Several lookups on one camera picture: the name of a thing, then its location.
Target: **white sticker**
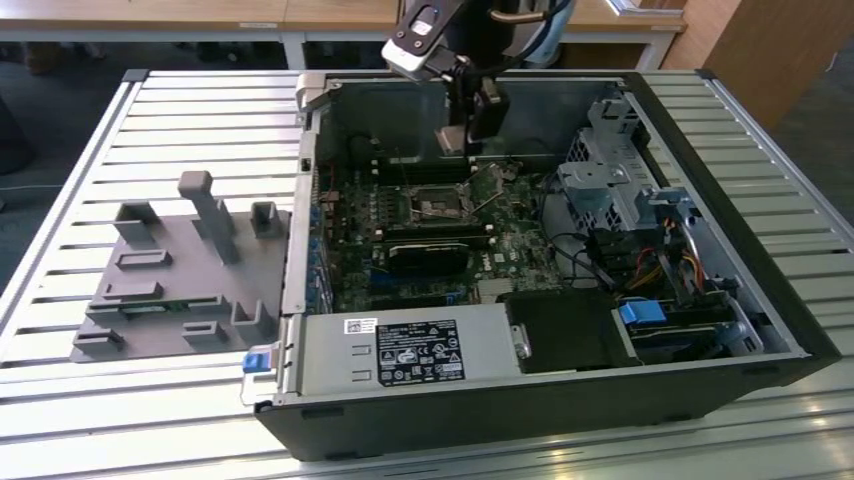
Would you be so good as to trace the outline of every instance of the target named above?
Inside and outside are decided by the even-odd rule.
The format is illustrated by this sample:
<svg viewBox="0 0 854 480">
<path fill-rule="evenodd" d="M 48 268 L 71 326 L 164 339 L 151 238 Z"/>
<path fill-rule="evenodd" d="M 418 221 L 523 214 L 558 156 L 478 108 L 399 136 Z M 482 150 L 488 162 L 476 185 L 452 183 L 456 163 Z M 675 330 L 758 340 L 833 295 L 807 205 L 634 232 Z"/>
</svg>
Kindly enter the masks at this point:
<svg viewBox="0 0 854 480">
<path fill-rule="evenodd" d="M 376 330 L 375 318 L 348 318 L 344 320 L 344 333 L 374 333 Z"/>
<path fill-rule="evenodd" d="M 240 28 L 279 28 L 279 24 L 263 22 L 240 22 Z"/>
</svg>

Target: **side panel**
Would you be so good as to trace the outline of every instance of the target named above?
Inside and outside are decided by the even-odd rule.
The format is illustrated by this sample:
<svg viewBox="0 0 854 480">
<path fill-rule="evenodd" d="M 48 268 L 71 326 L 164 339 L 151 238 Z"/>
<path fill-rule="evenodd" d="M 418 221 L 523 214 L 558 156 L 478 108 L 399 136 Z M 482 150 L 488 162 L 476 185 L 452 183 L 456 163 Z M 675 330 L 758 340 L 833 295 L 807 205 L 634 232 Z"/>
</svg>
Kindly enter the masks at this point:
<svg viewBox="0 0 854 480">
<path fill-rule="evenodd" d="M 632 375 L 531 387 L 384 397 L 308 408 L 256 406 L 303 461 L 498 442 L 703 417 L 801 375 L 802 362 Z"/>
</svg>

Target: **sticker with barcode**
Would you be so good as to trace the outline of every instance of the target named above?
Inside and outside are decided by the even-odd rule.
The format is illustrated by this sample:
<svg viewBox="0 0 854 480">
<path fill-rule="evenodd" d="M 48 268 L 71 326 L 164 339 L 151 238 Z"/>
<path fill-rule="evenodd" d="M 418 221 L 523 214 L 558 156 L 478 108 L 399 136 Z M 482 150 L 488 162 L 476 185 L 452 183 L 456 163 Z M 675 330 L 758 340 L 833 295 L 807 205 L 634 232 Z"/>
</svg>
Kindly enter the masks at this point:
<svg viewBox="0 0 854 480">
<path fill-rule="evenodd" d="M 374 333 L 376 330 L 375 318 L 348 318 L 344 320 L 344 333 Z"/>
</svg>

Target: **green circuit board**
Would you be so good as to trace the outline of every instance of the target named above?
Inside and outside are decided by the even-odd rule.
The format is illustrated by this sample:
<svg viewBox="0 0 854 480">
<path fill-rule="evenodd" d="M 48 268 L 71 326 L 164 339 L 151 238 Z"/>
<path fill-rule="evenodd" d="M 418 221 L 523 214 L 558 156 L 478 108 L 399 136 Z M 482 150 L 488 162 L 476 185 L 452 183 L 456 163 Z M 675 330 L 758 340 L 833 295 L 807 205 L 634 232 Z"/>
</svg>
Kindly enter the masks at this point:
<svg viewBox="0 0 854 480">
<path fill-rule="evenodd" d="M 536 216 L 543 175 L 518 174 L 507 162 L 479 167 L 458 184 L 380 186 L 359 172 L 351 181 L 339 182 L 324 205 L 335 312 L 494 301 L 482 295 L 478 285 L 496 279 L 506 279 L 499 285 L 512 291 L 555 289 L 564 284 Z M 376 241 L 376 230 L 444 222 L 451 217 L 488 231 L 488 245 L 471 249 L 464 272 L 395 277 L 388 271 L 388 247 Z"/>
</svg>

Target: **white table leg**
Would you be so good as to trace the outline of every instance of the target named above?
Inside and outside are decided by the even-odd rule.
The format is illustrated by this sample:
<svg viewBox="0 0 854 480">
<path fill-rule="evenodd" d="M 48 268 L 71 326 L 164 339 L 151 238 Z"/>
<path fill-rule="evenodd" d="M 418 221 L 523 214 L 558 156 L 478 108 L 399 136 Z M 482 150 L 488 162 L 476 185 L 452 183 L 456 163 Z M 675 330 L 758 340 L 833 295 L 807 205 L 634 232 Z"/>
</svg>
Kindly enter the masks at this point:
<svg viewBox="0 0 854 480">
<path fill-rule="evenodd" d="M 651 38 L 638 60 L 638 70 L 658 70 L 660 68 L 675 36 L 675 33 L 662 33 Z"/>
<path fill-rule="evenodd" d="M 306 33 L 282 32 L 282 44 L 284 45 L 284 56 L 288 60 L 290 70 L 306 70 Z"/>
</svg>

